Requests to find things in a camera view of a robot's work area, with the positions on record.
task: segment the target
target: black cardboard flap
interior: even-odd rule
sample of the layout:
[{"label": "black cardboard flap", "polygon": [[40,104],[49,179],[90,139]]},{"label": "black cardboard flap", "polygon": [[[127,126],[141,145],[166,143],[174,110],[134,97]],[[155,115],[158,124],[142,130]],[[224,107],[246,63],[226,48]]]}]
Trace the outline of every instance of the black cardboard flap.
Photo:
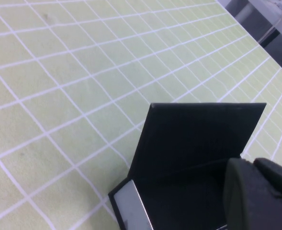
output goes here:
[{"label": "black cardboard flap", "polygon": [[153,103],[128,174],[152,179],[240,157],[265,103]]}]

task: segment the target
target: table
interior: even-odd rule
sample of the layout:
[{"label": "table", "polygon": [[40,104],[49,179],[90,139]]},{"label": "table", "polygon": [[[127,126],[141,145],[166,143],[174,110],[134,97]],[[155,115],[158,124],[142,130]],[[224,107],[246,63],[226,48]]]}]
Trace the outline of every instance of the table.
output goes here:
[{"label": "table", "polygon": [[282,20],[280,21],[282,18],[282,11],[276,5],[268,1],[249,0],[249,3],[236,16],[238,22],[241,23],[246,19],[253,9],[257,9],[272,24],[272,26],[282,34]]}]

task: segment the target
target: white surface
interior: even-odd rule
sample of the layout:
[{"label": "white surface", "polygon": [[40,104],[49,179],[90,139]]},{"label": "white surface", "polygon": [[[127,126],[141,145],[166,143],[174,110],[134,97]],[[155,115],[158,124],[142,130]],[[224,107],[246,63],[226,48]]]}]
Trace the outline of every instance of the white surface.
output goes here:
[{"label": "white surface", "polygon": [[114,195],[127,230],[153,230],[135,183],[131,180]]},{"label": "white surface", "polygon": [[[282,18],[282,11],[273,3],[265,0],[249,0],[249,2],[272,24],[275,25]],[[275,26],[282,34],[282,20]]]}]

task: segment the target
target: table leg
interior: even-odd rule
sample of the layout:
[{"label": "table leg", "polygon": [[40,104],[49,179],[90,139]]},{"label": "table leg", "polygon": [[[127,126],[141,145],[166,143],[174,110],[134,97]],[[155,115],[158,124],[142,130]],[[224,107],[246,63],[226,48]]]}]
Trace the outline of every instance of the table leg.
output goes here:
[{"label": "table leg", "polygon": [[254,11],[254,6],[248,2],[247,5],[235,16],[235,19],[242,24],[242,22],[250,16],[250,14]]}]

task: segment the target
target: black folded card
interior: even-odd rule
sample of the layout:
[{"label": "black folded card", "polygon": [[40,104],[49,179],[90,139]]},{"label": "black folded card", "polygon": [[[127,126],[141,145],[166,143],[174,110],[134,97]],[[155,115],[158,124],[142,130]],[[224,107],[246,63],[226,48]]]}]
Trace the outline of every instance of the black folded card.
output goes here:
[{"label": "black folded card", "polygon": [[130,171],[109,193],[121,230],[224,229],[229,158],[265,103],[151,104]]}]

